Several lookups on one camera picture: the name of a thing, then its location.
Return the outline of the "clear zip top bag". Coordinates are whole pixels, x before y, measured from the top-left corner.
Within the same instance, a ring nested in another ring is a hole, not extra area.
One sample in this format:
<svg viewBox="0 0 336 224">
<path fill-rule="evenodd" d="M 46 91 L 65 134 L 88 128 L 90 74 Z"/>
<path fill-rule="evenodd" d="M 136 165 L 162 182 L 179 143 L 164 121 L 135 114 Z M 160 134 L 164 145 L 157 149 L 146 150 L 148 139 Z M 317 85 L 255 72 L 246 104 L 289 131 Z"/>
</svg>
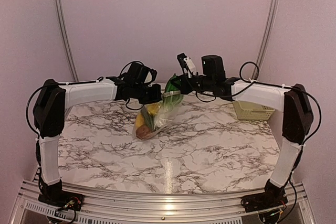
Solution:
<svg viewBox="0 0 336 224">
<path fill-rule="evenodd" d="M 177 116 L 183 95 L 173 83 L 181 84 L 174 74 L 165 85 L 162 101 L 145 105 L 137 114 L 133 137 L 138 140 L 149 140 L 163 129 L 173 125 Z"/>
</svg>

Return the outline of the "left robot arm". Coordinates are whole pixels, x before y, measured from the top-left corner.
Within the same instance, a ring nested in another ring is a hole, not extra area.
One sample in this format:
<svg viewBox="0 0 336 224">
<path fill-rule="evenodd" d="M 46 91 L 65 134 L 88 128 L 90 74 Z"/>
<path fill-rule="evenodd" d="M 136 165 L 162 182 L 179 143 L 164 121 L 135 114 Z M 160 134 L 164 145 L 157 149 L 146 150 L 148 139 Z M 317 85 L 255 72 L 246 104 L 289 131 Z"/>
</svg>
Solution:
<svg viewBox="0 0 336 224">
<path fill-rule="evenodd" d="M 155 84 L 157 71 L 140 61 L 132 61 L 118 76 L 99 77 L 92 81 L 57 82 L 48 79 L 33 92 L 37 97 L 33 107 L 38 163 L 38 200 L 59 211 L 79 212 L 84 196 L 64 191 L 59 174 L 58 141 L 65 127 L 66 111 L 73 106 L 91 102 L 114 102 L 136 99 L 141 105 L 161 100 L 161 87 Z"/>
</svg>

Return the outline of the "fake bok choy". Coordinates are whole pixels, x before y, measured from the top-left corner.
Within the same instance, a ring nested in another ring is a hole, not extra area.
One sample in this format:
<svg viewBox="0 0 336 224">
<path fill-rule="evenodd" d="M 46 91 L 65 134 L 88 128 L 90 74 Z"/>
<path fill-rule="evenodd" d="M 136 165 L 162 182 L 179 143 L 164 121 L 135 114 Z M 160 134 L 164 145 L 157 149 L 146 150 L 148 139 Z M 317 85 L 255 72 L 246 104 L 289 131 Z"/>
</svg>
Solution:
<svg viewBox="0 0 336 224">
<path fill-rule="evenodd" d="M 169 92 L 169 80 L 162 94 L 161 108 L 158 112 L 160 120 L 174 120 L 177 115 L 179 106 L 183 100 L 183 95 L 180 91 Z"/>
</svg>

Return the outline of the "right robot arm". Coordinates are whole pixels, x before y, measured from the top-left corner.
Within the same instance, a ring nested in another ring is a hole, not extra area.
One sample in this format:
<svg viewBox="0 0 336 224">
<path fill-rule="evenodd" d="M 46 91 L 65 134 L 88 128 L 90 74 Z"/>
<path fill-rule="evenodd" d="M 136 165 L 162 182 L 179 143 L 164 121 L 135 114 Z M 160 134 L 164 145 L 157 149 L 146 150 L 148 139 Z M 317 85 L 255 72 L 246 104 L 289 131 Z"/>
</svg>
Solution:
<svg viewBox="0 0 336 224">
<path fill-rule="evenodd" d="M 182 75 L 172 80 L 181 94 L 205 95 L 225 101 L 250 102 L 270 107 L 283 113 L 282 145 L 275 170 L 267 180 L 264 191 L 242 197 L 246 212 L 261 211 L 286 204 L 285 187 L 291 182 L 294 170 L 300 163 L 314 115 L 310 100 L 313 98 L 303 85 L 294 86 L 246 80 L 242 76 L 226 77 L 223 60 L 217 55 L 201 58 L 203 73 L 186 54 L 177 55 Z"/>
</svg>

